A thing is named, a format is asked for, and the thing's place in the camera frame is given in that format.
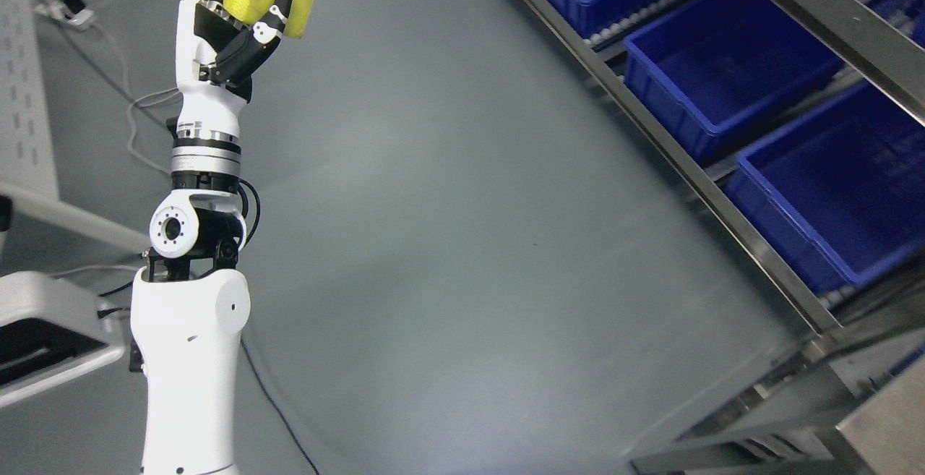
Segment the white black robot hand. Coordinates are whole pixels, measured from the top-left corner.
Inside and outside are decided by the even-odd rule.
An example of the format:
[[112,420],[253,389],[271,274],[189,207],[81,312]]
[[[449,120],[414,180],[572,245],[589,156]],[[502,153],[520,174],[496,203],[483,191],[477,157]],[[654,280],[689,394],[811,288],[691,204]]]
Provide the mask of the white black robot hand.
[[175,141],[237,141],[238,116],[250,103],[252,75],[280,45],[291,3],[275,0],[249,25],[232,17],[223,0],[179,2],[175,76],[182,105],[171,122]]

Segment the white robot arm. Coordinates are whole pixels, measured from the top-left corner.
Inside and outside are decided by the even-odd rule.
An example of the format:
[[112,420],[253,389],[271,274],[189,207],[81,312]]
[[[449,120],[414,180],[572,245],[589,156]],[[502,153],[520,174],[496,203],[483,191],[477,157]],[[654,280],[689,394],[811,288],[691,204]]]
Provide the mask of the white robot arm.
[[142,474],[237,474],[238,347],[250,317],[236,268],[246,222],[237,121],[182,119],[171,191],[152,213],[147,265],[134,277],[130,330],[147,380]]

